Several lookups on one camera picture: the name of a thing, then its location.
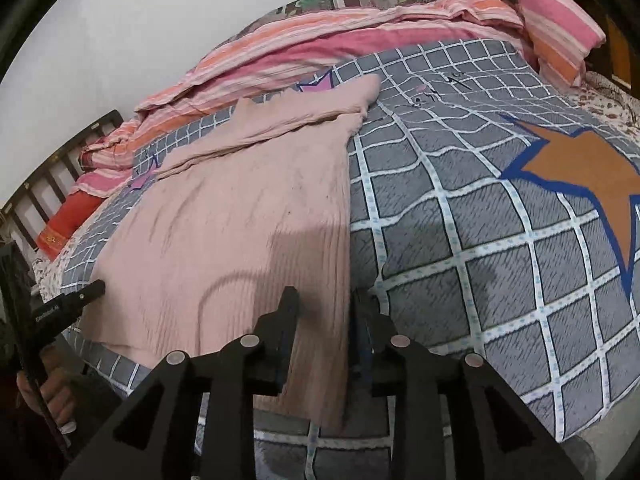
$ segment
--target orange star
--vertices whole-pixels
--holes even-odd
[[[620,266],[627,297],[631,292],[640,174],[616,148],[593,130],[571,135],[508,118],[540,140],[532,143],[502,172],[553,192],[588,198],[598,210]]]

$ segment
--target gray checkered bedsheet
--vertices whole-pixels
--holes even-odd
[[[599,420],[640,376],[640,289],[634,280],[630,300],[622,293],[589,200],[498,178],[537,140],[503,114],[567,134],[590,126],[636,165],[638,148],[498,41],[389,50],[334,67],[331,77],[340,84],[372,72],[382,92],[348,144],[352,286],[369,287],[398,330],[434,352],[485,355],[558,441]],[[139,150],[134,175],[231,111]],[[151,185],[123,190],[98,219],[62,292],[89,282],[100,248]],[[77,332],[69,339],[124,394],[148,373]],[[357,384],[349,399],[337,433],[257,413],[258,478],[386,478],[393,399],[371,399]]]

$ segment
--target red pillow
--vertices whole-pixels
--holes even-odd
[[[91,216],[103,198],[76,191],[66,197],[65,203],[47,222],[38,235],[36,245],[53,261],[78,228]]]

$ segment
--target silver screw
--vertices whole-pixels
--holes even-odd
[[[182,361],[184,361],[184,352],[175,350],[166,357],[166,361],[171,365],[179,365]]]
[[[247,334],[243,335],[240,340],[240,344],[245,348],[253,348],[254,346],[258,346],[260,342],[260,338],[255,334]]]
[[[478,354],[469,354],[465,357],[465,363],[472,368],[479,368],[484,364],[484,359]]]
[[[391,338],[391,344],[396,348],[407,348],[410,343],[411,340],[402,334],[396,334]]]

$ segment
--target human hand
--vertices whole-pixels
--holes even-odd
[[[40,387],[40,393],[47,403],[51,416],[60,427],[71,420],[76,407],[76,400],[69,387],[68,374],[60,364],[60,356],[56,349],[53,347],[45,348],[40,353],[40,357],[49,376],[47,381]],[[24,372],[18,372],[16,383],[27,406],[34,412],[42,414]]]

